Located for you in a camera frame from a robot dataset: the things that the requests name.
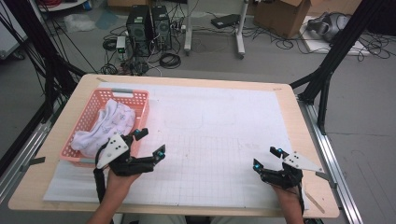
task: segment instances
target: table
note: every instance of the table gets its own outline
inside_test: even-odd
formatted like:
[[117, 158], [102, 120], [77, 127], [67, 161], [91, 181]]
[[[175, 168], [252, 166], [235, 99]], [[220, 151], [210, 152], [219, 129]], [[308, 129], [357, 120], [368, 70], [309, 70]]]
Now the table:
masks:
[[[97, 203], [50, 203], [42, 201], [42, 198], [59, 161], [59, 152], [63, 143], [73, 129], [92, 90], [101, 82], [273, 91], [279, 102], [292, 148], [304, 154], [309, 160], [316, 164], [320, 164], [310, 133], [306, 127], [294, 93], [289, 85], [165, 77], [86, 75], [79, 82], [72, 97], [49, 133], [48, 138], [36, 155], [37, 158], [46, 157], [46, 161], [29, 168], [8, 203], [10, 209], [39, 211], [94, 211], [96, 209]], [[304, 213], [305, 217], [337, 217], [339, 215], [338, 206], [326, 180], [315, 176], [313, 172], [305, 172], [303, 185], [311, 204], [310, 209]], [[259, 210], [246, 208], [132, 204], [122, 205], [118, 212], [193, 216], [281, 216], [280, 211], [277, 209]]]
[[[190, 55], [191, 51], [191, 39], [192, 39], [192, 24], [191, 24], [191, 13], [195, 9], [195, 6], [198, 4], [200, 0], [187, 1], [187, 25], [186, 25], [186, 37], [184, 42], [184, 51], [186, 55]], [[243, 1], [240, 19], [238, 27], [235, 29], [235, 37], [236, 37], [236, 45], [238, 48], [238, 55], [240, 59], [245, 57], [245, 46], [244, 40], [242, 36], [242, 31], [244, 29], [245, 17], [248, 11], [248, 0]]]

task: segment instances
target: computer tower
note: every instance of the computer tower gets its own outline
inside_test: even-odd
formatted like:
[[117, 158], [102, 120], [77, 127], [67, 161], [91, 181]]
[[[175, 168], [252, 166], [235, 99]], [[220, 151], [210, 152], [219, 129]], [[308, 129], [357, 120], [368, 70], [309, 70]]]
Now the computer tower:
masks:
[[126, 22], [134, 56], [149, 56], [150, 42], [154, 38], [149, 7], [134, 5]]
[[157, 6], [151, 8], [152, 23], [154, 26], [154, 35], [156, 37], [157, 49], [171, 49], [171, 29], [166, 6]]

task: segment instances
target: white cloth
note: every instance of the white cloth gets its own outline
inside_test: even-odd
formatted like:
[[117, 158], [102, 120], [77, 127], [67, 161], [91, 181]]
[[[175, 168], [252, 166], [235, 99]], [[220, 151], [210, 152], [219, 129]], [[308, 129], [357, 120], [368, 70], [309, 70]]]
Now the white cloth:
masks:
[[108, 100], [106, 108], [99, 111], [98, 120], [89, 132], [77, 131], [71, 148], [85, 157], [93, 158], [98, 149], [114, 134], [128, 134], [134, 127], [135, 112], [128, 105]]

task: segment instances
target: human hand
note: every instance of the human hand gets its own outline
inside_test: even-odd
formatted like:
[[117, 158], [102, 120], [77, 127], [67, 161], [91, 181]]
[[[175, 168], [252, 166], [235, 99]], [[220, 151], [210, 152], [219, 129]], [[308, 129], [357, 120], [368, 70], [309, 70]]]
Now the human hand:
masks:
[[110, 169], [108, 171], [105, 197], [87, 223], [110, 223], [111, 218], [113, 218], [117, 209], [128, 194], [129, 188], [139, 176], [140, 175], [117, 176]]

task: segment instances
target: pink basket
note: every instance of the pink basket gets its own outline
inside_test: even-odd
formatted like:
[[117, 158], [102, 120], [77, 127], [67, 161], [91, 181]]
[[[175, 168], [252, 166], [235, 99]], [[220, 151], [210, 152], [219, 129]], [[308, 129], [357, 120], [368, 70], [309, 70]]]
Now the pink basket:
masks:
[[[73, 132], [71, 132], [64, 144], [64, 148], [60, 155], [61, 160], [70, 161], [76, 166], [94, 167], [94, 158], [84, 157], [79, 151], [75, 151], [71, 148], [70, 144], [73, 141], [73, 136], [76, 131], [89, 132], [92, 129], [93, 124], [98, 119], [99, 110], [105, 108], [109, 99], [113, 99], [134, 109], [136, 117], [132, 131], [135, 129], [141, 130], [145, 128], [149, 114], [149, 93], [147, 91], [98, 88], [93, 91], [90, 100], [85, 105], [85, 108], [73, 129]], [[132, 143], [132, 156], [137, 156], [140, 142], [142, 140], [134, 141]]]

